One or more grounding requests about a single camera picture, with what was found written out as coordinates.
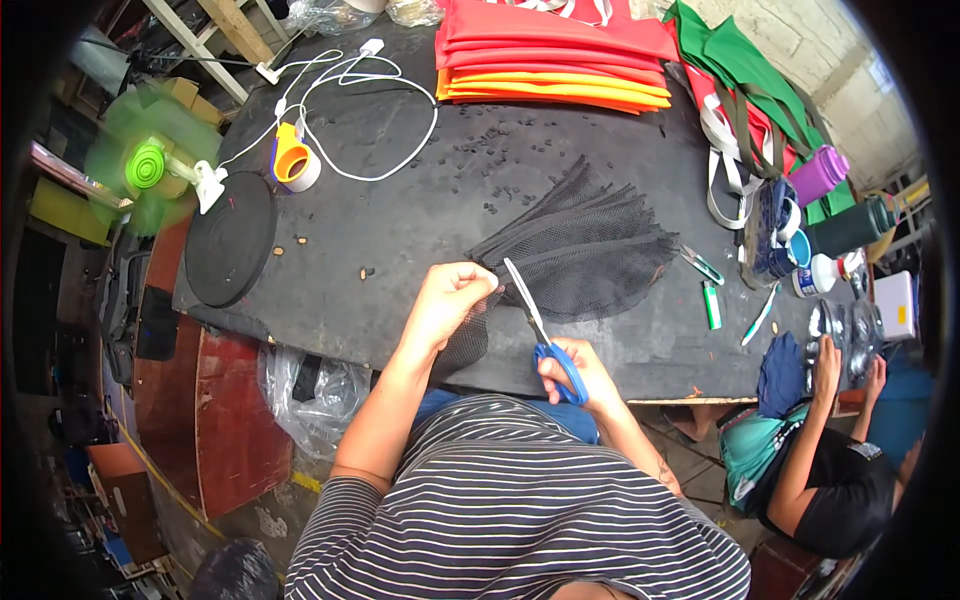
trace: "black mesh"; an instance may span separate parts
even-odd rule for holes
[[[546,321],[602,319],[636,306],[677,255],[677,234],[654,222],[646,194],[611,192],[581,156],[539,202],[467,252],[504,284],[470,311],[437,358],[444,379],[487,353],[487,315],[522,306],[504,257],[516,265]]]
[[[503,297],[503,288],[473,305],[467,318],[457,327],[446,348],[437,355],[430,376],[443,381],[455,372],[469,367],[487,353],[487,313]]]

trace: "white box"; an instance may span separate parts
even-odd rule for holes
[[[874,281],[874,304],[883,318],[883,339],[887,342],[917,337],[913,277],[900,271]]]

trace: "white bottle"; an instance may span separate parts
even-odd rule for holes
[[[826,254],[817,254],[810,259],[810,266],[793,272],[793,289],[797,296],[808,298],[829,292],[840,278],[859,266],[857,252],[850,252],[833,259]]]

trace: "blue scissors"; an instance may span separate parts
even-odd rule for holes
[[[537,369],[540,360],[544,358],[556,360],[564,368],[566,376],[570,378],[570,383],[573,384],[573,391],[571,392],[566,386],[558,382],[557,391],[560,392],[560,396],[570,404],[583,404],[589,398],[589,394],[587,393],[587,386],[584,385],[584,380],[580,376],[580,371],[564,349],[551,342],[546,331],[543,330],[543,318],[540,317],[540,312],[534,303],[534,297],[530,295],[530,290],[527,289],[527,284],[523,282],[523,277],[520,276],[520,272],[514,266],[514,261],[504,257],[503,264],[506,265],[507,271],[514,278],[514,285],[523,298],[523,312],[527,315],[527,323],[534,330],[534,335],[537,336],[537,345],[534,346],[534,371]]]

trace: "purple bottle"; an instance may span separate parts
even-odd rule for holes
[[[844,180],[848,171],[850,163],[845,156],[838,155],[833,146],[821,146],[813,158],[786,178],[797,189],[797,205],[803,208],[826,196]]]

